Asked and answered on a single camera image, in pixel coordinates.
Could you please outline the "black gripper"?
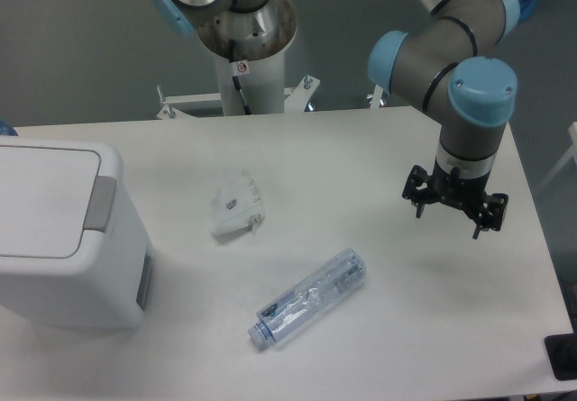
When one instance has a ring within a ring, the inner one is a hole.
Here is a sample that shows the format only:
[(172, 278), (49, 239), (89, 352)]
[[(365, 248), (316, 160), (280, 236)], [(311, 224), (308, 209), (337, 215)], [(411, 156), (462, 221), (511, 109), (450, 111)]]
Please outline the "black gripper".
[(499, 231), (508, 206), (508, 195), (487, 194), (485, 187), (494, 159), (479, 161), (458, 159), (455, 165), (443, 166), (435, 160), (432, 174), (416, 165), (411, 169), (402, 197), (417, 209), (420, 218), (426, 205), (442, 204), (462, 211), (474, 221), (472, 238), (477, 240), (481, 231)]

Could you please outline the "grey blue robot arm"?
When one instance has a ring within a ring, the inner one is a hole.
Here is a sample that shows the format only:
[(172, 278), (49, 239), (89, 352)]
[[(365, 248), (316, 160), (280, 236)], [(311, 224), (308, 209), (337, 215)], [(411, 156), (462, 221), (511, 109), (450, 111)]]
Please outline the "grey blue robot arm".
[(422, 215), (442, 204), (463, 212), (474, 234), (500, 231), (508, 195), (488, 194), (518, 81), (500, 59), (486, 57), (517, 25), (518, 0), (419, 0), (434, 22), (417, 36), (391, 31), (374, 45), (370, 79), (437, 122), (432, 171), (414, 166), (402, 196)]

